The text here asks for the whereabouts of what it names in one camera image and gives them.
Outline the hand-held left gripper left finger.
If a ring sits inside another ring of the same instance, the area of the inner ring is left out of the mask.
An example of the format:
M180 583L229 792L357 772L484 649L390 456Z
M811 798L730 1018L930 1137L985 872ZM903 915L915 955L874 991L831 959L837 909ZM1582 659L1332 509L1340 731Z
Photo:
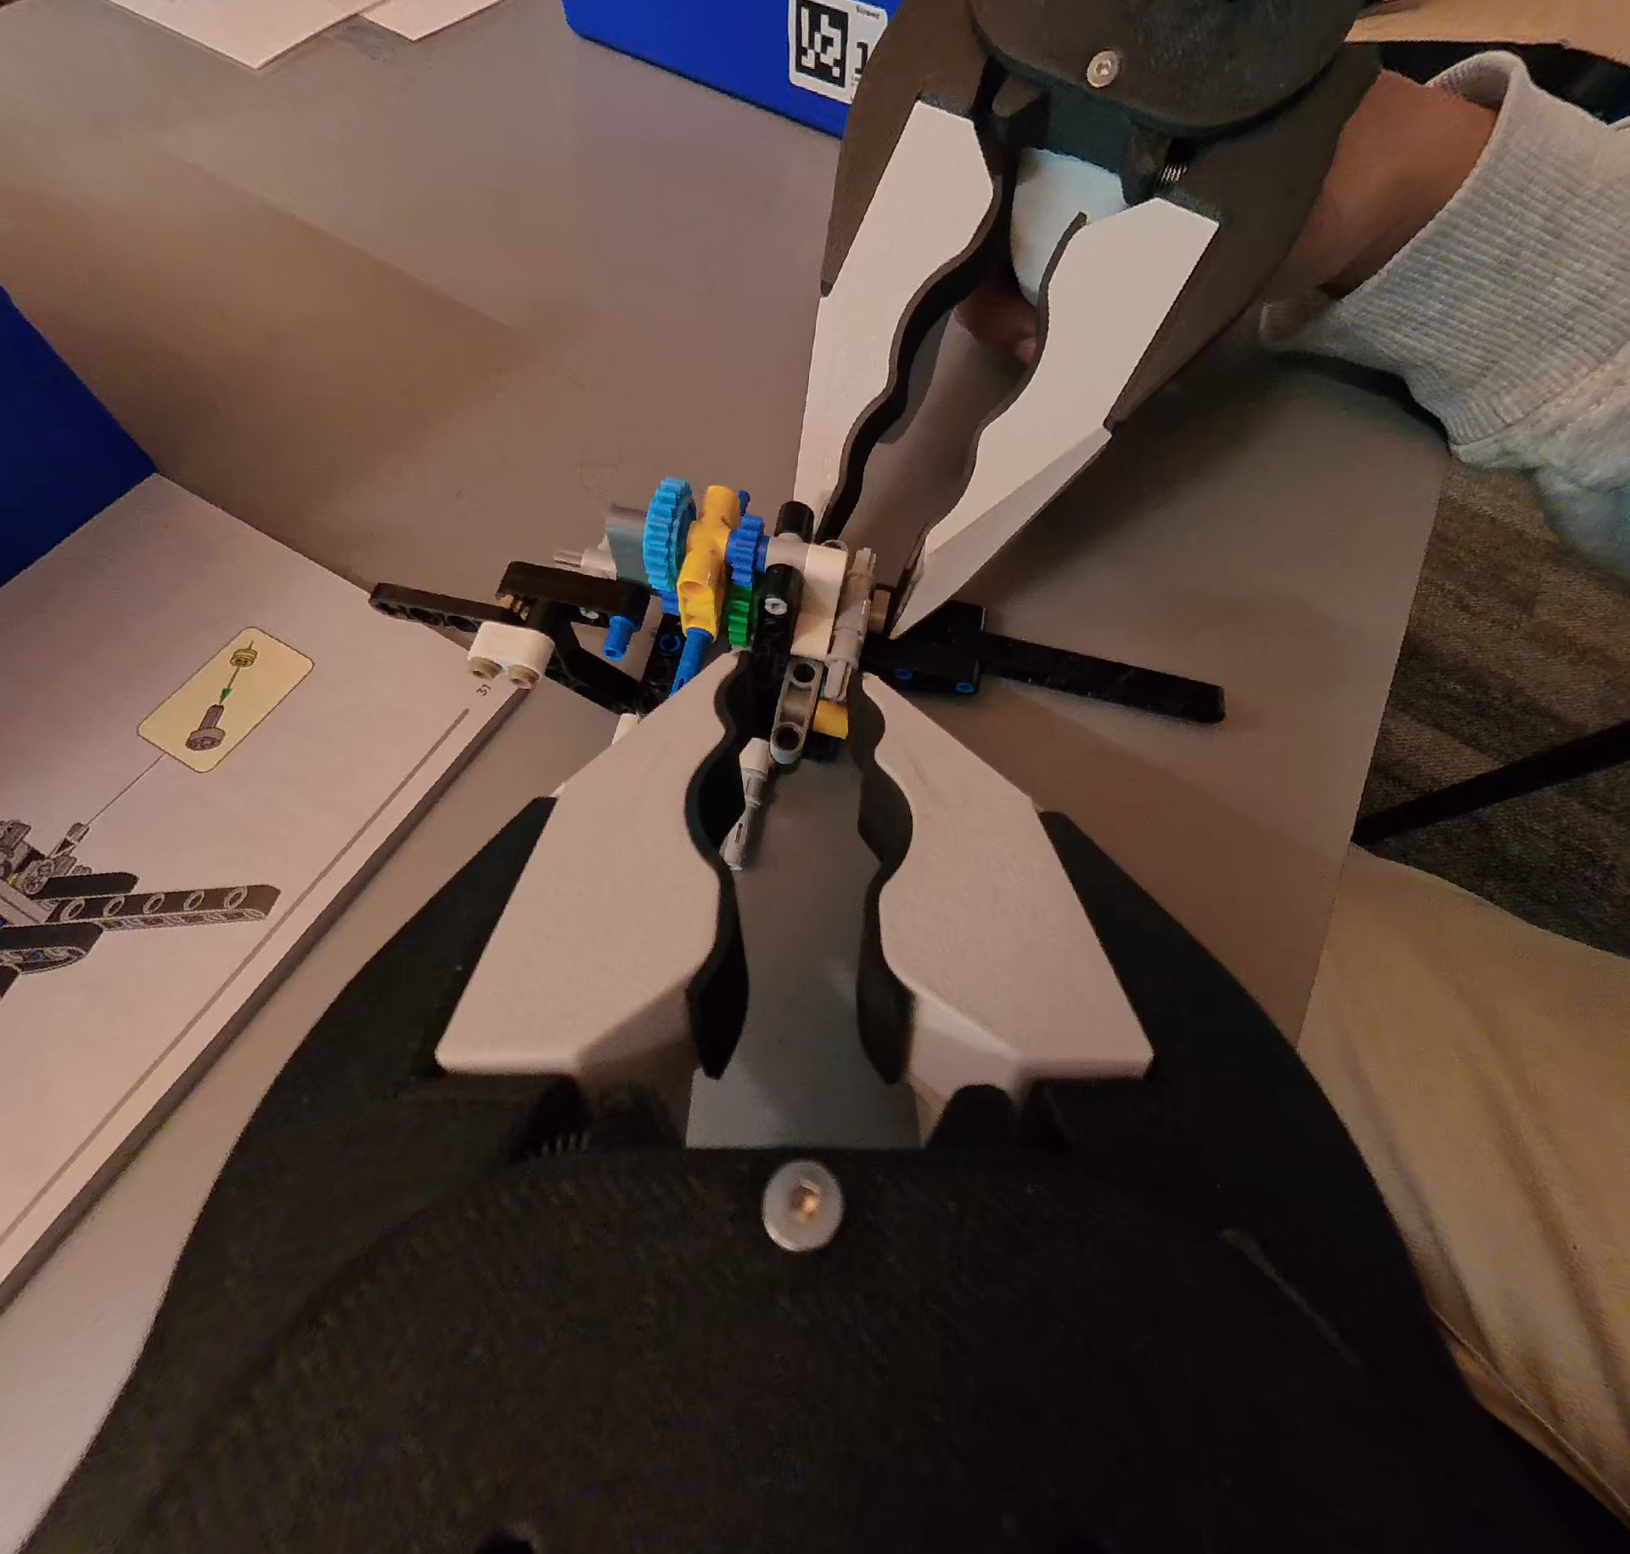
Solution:
M730 651L558 790L441 1035L445 1072L724 1074L749 1004L722 856L743 815L749 718Z

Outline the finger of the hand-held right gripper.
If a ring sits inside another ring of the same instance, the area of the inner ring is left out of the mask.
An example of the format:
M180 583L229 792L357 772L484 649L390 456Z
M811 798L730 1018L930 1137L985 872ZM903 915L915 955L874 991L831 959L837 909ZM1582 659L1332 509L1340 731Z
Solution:
M979 431L967 486L927 530L891 634L944 606L1112 441L1112 406L1215 232L1215 218L1168 199L1071 228L1044 285L1030 376Z
M975 121L917 101L817 312L794 499L819 544L860 503L874 449L907 413L913 365L975 283L999 213Z

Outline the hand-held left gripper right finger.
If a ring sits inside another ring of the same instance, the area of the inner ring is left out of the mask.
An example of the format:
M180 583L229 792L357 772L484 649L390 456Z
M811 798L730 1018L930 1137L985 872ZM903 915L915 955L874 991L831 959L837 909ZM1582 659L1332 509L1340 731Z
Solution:
M862 1049L919 1100L1141 1078L1153 1049L1042 813L878 675L852 694Z

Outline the multicoloured lego assembly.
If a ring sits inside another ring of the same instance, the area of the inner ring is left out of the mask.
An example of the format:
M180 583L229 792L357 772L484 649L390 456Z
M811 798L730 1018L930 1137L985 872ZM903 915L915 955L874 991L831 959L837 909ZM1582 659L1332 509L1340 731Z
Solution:
M386 618L466 638L480 679L554 681L615 712L622 729L712 661L739 657L753 716L741 753L745 805L724 837L733 872L749 860L778 774L827 761L847 741L849 696L864 673L907 694L962 700L995 677L1182 723L1227 716L1217 684L1008 638L971 603L948 603L895 632L878 556L817 542L813 528L804 503L782 505L769 525L745 491L665 478L646 505L607 513L601 546L550 566L511 564L492 603L386 583L369 603Z

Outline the person's right forearm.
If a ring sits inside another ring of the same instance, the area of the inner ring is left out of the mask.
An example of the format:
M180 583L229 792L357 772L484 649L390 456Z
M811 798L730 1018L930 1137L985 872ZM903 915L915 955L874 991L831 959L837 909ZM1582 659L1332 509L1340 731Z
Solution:
M1457 458L1531 480L1560 536L1628 567L1628 142L1490 51L1428 86L1494 133L1418 238L1344 296L1262 314L1268 343L1398 376Z

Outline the lego instruction booklet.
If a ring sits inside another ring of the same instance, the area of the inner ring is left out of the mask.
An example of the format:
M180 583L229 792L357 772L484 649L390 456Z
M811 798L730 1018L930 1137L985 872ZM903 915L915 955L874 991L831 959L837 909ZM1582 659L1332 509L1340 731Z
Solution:
M519 688L160 476L2 651L8 1297Z

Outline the person's right hand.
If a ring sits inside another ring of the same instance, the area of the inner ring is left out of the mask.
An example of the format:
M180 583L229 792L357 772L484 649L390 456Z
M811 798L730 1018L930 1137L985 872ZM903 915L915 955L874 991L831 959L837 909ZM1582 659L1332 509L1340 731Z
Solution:
M1498 55L1435 84L1377 76L1262 295L1258 341L1402 374L1430 408L1478 382L1502 334L1498 289L1476 277L1519 220L1500 215L1494 179L1459 193L1506 105L1533 92L1523 64Z

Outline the black metal bar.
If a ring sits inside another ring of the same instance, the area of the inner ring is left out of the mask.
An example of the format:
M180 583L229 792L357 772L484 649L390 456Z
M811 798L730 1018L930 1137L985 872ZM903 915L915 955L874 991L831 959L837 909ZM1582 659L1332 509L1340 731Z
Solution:
M1375 846L1439 823L1451 823L1469 813L1519 801L1541 790L1560 788L1613 770L1628 761L1626 720L1591 731L1562 745L1548 747L1492 770L1482 770L1459 784L1432 790L1416 800L1394 803L1361 815L1352 842Z

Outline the person's leg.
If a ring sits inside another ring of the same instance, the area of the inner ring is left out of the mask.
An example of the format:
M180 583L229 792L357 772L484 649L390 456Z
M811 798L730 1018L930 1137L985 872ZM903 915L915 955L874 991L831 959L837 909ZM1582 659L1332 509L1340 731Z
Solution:
M1354 848L1297 1049L1478 1402L1626 1521L1626 959Z

